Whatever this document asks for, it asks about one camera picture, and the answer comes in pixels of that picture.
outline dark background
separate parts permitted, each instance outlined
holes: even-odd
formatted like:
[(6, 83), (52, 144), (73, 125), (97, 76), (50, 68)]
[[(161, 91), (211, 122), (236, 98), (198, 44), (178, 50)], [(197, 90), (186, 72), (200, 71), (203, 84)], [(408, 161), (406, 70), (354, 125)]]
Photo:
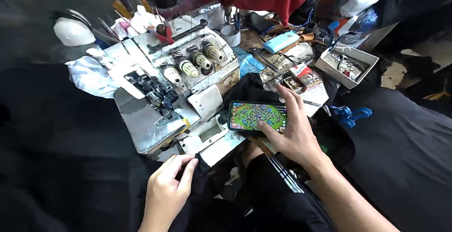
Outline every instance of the dark background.
[(51, 12), (72, 9), (91, 24), (96, 17), (110, 23), (114, 0), (0, 0), (0, 71), (18, 63), (64, 63), (83, 55), (64, 46), (53, 32)]

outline blue clamp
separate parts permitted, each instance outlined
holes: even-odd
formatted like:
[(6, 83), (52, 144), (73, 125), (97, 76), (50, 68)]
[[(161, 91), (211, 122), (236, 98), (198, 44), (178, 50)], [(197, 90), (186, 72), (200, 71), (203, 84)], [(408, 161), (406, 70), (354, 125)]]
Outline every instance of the blue clamp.
[(333, 114), (336, 115), (336, 117), (339, 120), (339, 123), (342, 123), (345, 125), (346, 128), (353, 128), (355, 127), (356, 123), (355, 121), (360, 118), (366, 118), (372, 115), (372, 110), (368, 108), (358, 108), (352, 112), (352, 110), (348, 107), (334, 107), (331, 106), (331, 109), (333, 110)]

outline white plastic bag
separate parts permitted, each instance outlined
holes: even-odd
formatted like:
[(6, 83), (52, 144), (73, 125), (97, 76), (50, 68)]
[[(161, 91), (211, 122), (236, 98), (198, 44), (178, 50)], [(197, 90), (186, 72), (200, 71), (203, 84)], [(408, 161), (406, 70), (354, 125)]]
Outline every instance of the white plastic bag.
[(353, 17), (376, 2), (378, 0), (348, 0), (348, 2), (342, 5), (339, 12), (344, 17)]
[(107, 69), (90, 56), (65, 63), (69, 68), (69, 79), (76, 87), (94, 96), (113, 98), (120, 86), (109, 76)]

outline smartphone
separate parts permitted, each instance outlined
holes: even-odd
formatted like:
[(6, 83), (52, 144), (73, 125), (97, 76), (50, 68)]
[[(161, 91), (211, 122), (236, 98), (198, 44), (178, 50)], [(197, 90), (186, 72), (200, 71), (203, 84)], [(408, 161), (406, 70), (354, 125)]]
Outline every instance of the smartphone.
[(286, 106), (284, 103), (260, 103), (232, 101), (229, 104), (229, 130), (260, 131), (258, 121), (264, 121), (278, 132), (286, 128)]
[(251, 25), (251, 27), (259, 34), (267, 33), (275, 26), (273, 22), (264, 19), (254, 11), (246, 15), (245, 19), (248, 22), (248, 25)]

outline phone screen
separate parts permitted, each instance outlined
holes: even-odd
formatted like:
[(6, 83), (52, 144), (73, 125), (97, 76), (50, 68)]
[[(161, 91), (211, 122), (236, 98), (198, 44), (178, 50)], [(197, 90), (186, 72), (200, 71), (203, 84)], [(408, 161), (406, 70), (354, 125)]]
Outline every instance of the phone screen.
[(264, 121), (278, 132), (286, 128), (286, 106), (233, 102), (230, 106), (229, 127), (237, 130), (259, 131), (258, 121)]

